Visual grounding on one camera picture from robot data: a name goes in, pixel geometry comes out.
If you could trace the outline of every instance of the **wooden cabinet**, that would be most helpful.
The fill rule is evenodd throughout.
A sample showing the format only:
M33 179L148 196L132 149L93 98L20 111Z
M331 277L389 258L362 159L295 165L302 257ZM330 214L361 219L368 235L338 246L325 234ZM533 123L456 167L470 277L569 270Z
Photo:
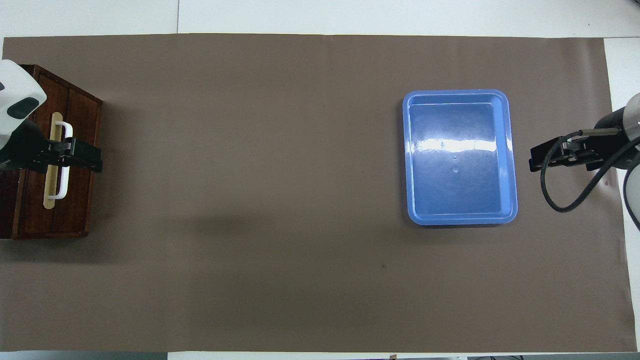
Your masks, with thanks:
M102 101L38 65L23 65L47 94L29 119L49 137L51 115L59 112L74 127L74 137L97 146ZM0 171L0 238L74 238L86 236L94 173L71 168L67 196L45 209L45 174Z

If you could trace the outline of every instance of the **blue container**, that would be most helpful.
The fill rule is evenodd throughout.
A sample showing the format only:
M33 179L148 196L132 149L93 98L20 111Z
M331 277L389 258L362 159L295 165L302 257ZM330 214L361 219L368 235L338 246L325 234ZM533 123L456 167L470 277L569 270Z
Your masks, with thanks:
M498 90L414 91L403 102L406 195L420 225L518 213L509 102Z

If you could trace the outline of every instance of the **brown mat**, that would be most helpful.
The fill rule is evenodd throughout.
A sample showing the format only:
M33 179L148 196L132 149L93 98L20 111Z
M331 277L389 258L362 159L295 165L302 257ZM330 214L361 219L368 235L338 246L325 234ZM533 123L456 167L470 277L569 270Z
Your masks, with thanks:
M8 38L104 100L92 233L0 243L3 350L635 351L615 175L545 203L529 148L611 110L602 39ZM520 212L406 215L400 102L497 88ZM566 204L591 174L550 171Z

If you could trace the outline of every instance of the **white handle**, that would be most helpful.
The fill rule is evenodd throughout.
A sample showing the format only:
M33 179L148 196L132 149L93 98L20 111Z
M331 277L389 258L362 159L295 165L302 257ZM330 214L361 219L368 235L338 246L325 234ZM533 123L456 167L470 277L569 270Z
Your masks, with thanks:
M56 125L60 125L65 128L64 138L73 137L74 127L71 126L71 124L64 121L56 121ZM67 196L68 187L69 187L69 167L62 167L62 170L60 170L60 190L56 195L49 195L48 198L51 200L64 199L65 196Z

